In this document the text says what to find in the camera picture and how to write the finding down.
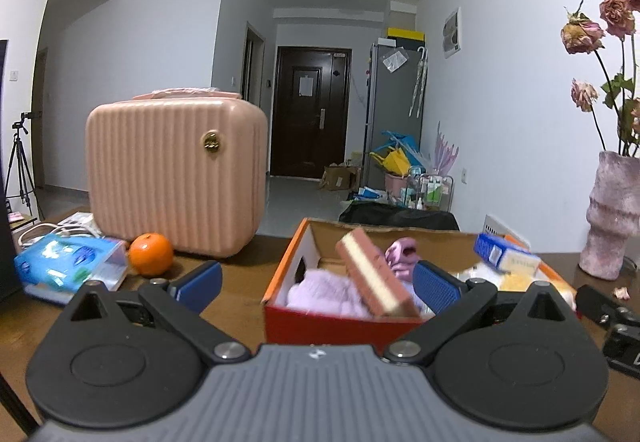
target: black cloth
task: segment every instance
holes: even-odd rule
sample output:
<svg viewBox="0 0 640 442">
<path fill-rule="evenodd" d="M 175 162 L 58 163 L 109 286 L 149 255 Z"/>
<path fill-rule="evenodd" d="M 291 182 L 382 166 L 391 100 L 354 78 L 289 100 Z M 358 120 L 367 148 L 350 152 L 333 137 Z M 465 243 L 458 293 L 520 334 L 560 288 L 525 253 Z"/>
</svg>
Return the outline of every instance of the black cloth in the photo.
<svg viewBox="0 0 640 442">
<path fill-rule="evenodd" d="M 353 201 L 340 215 L 345 224 L 363 226 L 414 227 L 436 231 L 459 231 L 456 217 L 446 211 L 419 211 L 381 204 Z"/>
</svg>

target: yellow bag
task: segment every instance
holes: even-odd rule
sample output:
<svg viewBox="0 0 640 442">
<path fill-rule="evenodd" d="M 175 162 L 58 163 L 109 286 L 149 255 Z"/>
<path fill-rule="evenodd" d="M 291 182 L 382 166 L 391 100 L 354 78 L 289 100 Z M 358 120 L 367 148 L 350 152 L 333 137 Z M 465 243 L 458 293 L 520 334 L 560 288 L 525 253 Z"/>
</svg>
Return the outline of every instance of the yellow bag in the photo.
<svg viewBox="0 0 640 442">
<path fill-rule="evenodd" d="M 401 177 L 409 173 L 411 164 L 402 149 L 392 149 L 384 158 L 373 151 L 369 154 L 389 173 Z"/>
</svg>

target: ceramic vase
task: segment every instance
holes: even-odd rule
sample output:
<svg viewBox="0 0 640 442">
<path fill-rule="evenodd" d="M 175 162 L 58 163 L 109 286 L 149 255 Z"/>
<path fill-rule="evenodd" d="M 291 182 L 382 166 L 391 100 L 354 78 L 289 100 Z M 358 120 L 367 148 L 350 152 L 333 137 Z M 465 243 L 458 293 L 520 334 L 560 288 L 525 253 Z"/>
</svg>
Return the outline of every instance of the ceramic vase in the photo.
<svg viewBox="0 0 640 442">
<path fill-rule="evenodd" d="M 596 278 L 614 280 L 622 268 L 626 241 L 640 232 L 640 158 L 601 151 L 589 200 L 591 229 L 580 268 Z"/>
</svg>

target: doorway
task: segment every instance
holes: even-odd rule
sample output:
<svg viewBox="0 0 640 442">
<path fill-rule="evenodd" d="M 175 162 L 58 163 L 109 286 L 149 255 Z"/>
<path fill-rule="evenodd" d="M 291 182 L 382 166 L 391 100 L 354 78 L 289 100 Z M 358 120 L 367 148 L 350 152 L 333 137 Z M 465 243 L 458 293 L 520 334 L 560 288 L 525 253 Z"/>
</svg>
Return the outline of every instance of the doorway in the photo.
<svg viewBox="0 0 640 442">
<path fill-rule="evenodd" d="M 271 174 L 319 179 L 344 161 L 351 50 L 278 47 Z"/>
<path fill-rule="evenodd" d="M 44 104 L 44 72 L 47 67 L 47 49 L 36 54 L 33 67 L 33 88 L 31 92 L 31 159 L 33 162 L 33 183 L 43 188 L 44 156 L 42 153 L 42 107 Z"/>
<path fill-rule="evenodd" d="M 260 107 L 264 40 L 247 26 L 242 57 L 240 94 L 245 101 Z"/>
</svg>

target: black circular cover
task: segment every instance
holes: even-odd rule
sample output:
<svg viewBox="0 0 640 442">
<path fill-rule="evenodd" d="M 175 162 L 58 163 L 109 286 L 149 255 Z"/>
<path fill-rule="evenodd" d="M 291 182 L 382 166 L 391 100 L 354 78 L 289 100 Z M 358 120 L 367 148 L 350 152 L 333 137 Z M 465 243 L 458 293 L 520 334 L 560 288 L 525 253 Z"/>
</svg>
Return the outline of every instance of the black circular cover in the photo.
<svg viewBox="0 0 640 442">
<path fill-rule="evenodd" d="M 27 368 L 27 387 L 44 417 L 94 429 L 144 424 L 180 406 L 202 364 L 164 330 L 100 320 L 47 336 Z"/>
<path fill-rule="evenodd" d="M 466 414 L 511 430 L 568 426 L 597 412 L 608 367 L 585 332 L 562 321 L 509 322 L 451 340 L 434 378 Z"/>
</svg>

